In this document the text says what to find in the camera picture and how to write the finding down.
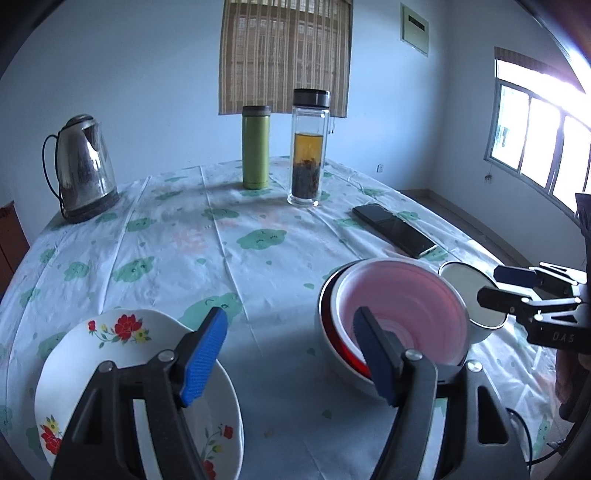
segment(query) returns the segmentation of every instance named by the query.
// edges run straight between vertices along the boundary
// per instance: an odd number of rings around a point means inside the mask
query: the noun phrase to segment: silver kettle
[[[58,192],[51,186],[45,167],[45,146],[51,137],[56,139]],[[89,220],[119,200],[105,139],[100,124],[92,116],[76,115],[57,135],[48,135],[42,155],[45,179],[68,222]]]

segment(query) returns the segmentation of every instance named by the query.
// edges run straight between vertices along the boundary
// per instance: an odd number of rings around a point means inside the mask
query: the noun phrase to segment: table
[[[338,163],[327,161],[312,209],[286,201],[287,158],[271,159],[264,190],[244,190],[241,168],[190,167],[127,184],[108,212],[78,225],[56,218],[31,247],[0,304],[0,431],[36,479],[49,467],[35,386],[70,328],[116,307],[161,310],[192,327],[212,306],[231,320],[219,359],[241,402],[241,479],[369,478],[394,410],[335,376],[314,332],[332,271],[399,254],[351,208],[379,202],[425,232],[438,244],[421,260],[433,271],[458,259],[492,275],[500,262],[433,212]],[[527,344],[510,320],[470,357],[525,417],[535,456],[556,409],[552,351]]]

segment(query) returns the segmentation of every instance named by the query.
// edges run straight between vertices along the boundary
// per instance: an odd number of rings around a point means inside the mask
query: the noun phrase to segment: smartphone
[[[413,258],[419,258],[437,246],[415,227],[378,203],[355,207],[353,213]]]

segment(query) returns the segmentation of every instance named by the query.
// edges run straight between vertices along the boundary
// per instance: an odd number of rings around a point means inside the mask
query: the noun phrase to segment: striped curtain
[[[346,117],[352,0],[225,0],[219,113],[269,105],[291,113],[295,88],[331,93],[330,113]]]
[[[585,93],[577,76],[570,68],[567,70],[559,70],[551,65],[548,65],[547,63],[544,63],[543,61],[539,61],[516,51],[507,50],[506,48],[500,47],[495,47],[495,60],[506,61],[526,69],[534,70],[539,73],[545,73],[551,77],[554,77],[555,79],[570,83],[578,90]]]

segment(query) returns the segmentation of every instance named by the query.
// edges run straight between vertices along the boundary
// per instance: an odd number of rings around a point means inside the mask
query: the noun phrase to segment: brown wooden furniture
[[[11,202],[0,208],[0,299],[28,250],[29,243]]]

